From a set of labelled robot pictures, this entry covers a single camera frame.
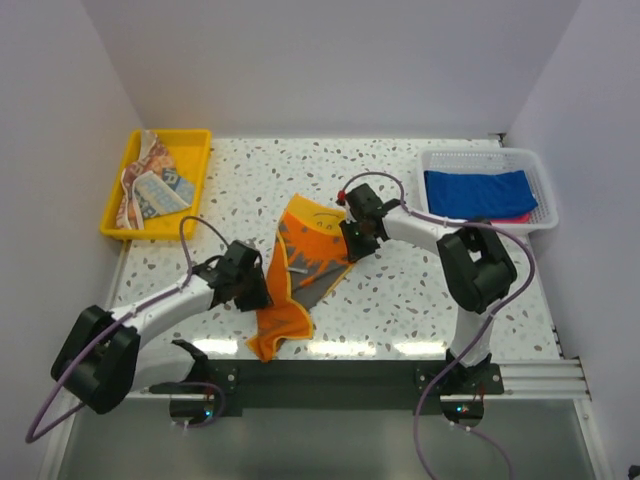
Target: gray wall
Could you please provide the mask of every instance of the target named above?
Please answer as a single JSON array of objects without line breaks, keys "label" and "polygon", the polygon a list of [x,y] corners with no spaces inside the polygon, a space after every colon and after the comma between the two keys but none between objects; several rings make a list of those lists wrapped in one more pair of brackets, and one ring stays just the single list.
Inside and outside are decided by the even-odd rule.
[{"label": "gray wall", "polygon": [[118,245],[98,224],[139,124],[78,0],[0,1],[0,469],[37,475],[24,435],[78,313],[102,302]]},{"label": "gray wall", "polygon": [[540,153],[555,183],[560,225],[534,246],[616,478],[640,464],[639,51],[637,1],[583,0],[508,135]]},{"label": "gray wall", "polygon": [[83,0],[149,126],[486,136],[579,0]]}]

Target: patterned cloth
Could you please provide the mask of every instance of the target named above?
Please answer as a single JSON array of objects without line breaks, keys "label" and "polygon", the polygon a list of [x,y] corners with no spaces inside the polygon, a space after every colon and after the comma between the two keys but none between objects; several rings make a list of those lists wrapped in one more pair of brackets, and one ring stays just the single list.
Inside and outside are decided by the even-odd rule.
[{"label": "patterned cloth", "polygon": [[351,270],[339,226],[344,218],[344,211],[299,195],[285,209],[267,273],[273,306],[257,312],[258,334],[247,341],[263,362],[273,359],[284,340],[313,336],[308,311]]},{"label": "patterned cloth", "polygon": [[179,212],[191,206],[194,185],[178,175],[167,147],[151,130],[140,134],[138,160],[120,177],[124,190],[116,227],[144,230],[144,220]]}]

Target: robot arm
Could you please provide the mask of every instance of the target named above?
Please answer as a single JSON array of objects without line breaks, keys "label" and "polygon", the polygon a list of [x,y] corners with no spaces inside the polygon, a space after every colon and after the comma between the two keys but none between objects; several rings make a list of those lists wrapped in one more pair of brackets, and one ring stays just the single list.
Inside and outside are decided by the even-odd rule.
[{"label": "robot arm", "polygon": [[182,320],[221,303],[234,300],[241,311],[270,305],[261,259],[257,250],[234,241],[213,266],[209,261],[195,265],[188,281],[183,277],[151,297],[112,311],[95,305],[85,309],[58,354],[51,376],[58,380],[101,332],[129,315],[95,345],[71,373],[65,388],[97,413],[106,413],[132,389],[184,380],[206,363],[206,355],[192,345],[174,341],[181,348],[144,349],[140,355],[139,351]]},{"label": "robot arm", "polygon": [[[517,278],[497,234],[481,228],[454,229],[428,223],[410,215],[399,200],[383,203],[366,183],[341,200],[348,212],[340,227],[349,261],[374,253],[379,240],[405,241],[440,256],[447,287],[459,306],[456,334],[448,352],[448,357],[457,357],[478,334],[489,307],[509,293]],[[488,363],[490,337],[489,327],[460,363],[464,367]]]}]

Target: white basket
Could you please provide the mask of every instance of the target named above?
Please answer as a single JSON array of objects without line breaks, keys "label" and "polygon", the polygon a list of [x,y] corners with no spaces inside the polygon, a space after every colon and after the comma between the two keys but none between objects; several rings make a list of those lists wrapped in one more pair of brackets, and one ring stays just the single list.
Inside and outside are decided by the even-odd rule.
[{"label": "white basket", "polygon": [[558,224],[556,202],[549,179],[538,156],[519,148],[460,148],[442,150],[427,148],[418,154],[418,188],[420,205],[429,213],[424,172],[500,174],[524,170],[538,207],[527,223],[497,223],[517,235],[553,228]]}]

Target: speckled tabletop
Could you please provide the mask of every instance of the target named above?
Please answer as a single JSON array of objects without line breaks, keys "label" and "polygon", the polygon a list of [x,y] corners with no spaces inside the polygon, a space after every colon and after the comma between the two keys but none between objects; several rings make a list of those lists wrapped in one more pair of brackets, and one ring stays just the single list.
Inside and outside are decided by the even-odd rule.
[{"label": "speckled tabletop", "polygon": [[[408,203],[417,207],[414,162],[427,146],[496,144],[489,140],[214,140],[200,214],[227,239],[254,243],[268,265],[277,221],[294,193],[334,206],[337,191],[352,175],[366,169],[385,170],[403,181]],[[383,199],[396,194],[386,179],[367,181]],[[526,259],[509,243],[521,282],[527,273]],[[196,261],[222,251],[221,242],[202,225],[189,247]],[[134,241],[120,273],[115,306],[173,283],[184,272],[185,263],[178,242]],[[455,312],[438,257],[402,242],[386,242],[311,310],[314,338],[285,342],[277,358],[442,358],[453,338]],[[539,278],[495,322],[494,360],[560,358]],[[255,332],[255,313],[224,306],[183,321],[151,343],[184,338],[210,358],[250,359],[255,357],[245,340]]]}]

